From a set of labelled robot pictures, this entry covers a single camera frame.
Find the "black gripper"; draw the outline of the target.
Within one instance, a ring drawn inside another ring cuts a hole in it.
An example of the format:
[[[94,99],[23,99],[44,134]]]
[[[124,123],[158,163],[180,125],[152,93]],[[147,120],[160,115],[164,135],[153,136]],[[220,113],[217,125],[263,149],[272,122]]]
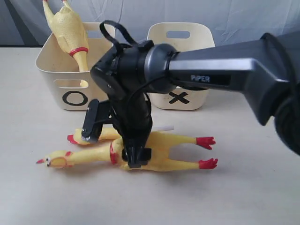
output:
[[[96,85],[108,96],[99,101],[99,125],[112,124],[123,141],[123,154],[131,168],[146,165],[151,151],[146,142],[152,129],[151,106],[144,97],[145,48],[114,44],[90,70]]]

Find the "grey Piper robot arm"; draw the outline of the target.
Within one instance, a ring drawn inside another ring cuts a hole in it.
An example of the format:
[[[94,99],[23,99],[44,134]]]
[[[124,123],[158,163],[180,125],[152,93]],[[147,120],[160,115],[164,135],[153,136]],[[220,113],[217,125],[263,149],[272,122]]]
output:
[[[300,34],[265,33],[259,40],[178,52],[148,40],[112,43],[92,67],[94,82],[108,100],[90,103],[82,138],[96,141],[104,124],[112,124],[125,144],[125,160],[140,167],[150,160],[146,140],[152,128],[144,94],[167,94],[176,87],[242,93],[258,122],[275,118],[276,132],[294,153],[300,152]]]

